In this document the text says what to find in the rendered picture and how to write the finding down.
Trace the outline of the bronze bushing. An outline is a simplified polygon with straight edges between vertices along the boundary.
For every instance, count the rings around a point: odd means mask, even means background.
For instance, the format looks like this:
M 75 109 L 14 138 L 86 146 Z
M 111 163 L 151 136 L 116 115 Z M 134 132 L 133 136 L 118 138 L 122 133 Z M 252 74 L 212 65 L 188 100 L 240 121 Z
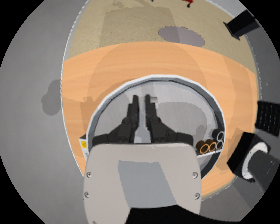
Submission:
M 208 151 L 211 152 L 216 148 L 216 142 L 214 142 L 213 140 L 207 139 L 205 142 L 209 145 L 210 149 L 208 149 Z
M 209 149 L 209 145 L 207 143 L 205 143 L 203 140 L 199 141 L 196 144 L 196 149 L 201 153 L 204 154 L 207 152 L 207 150 Z

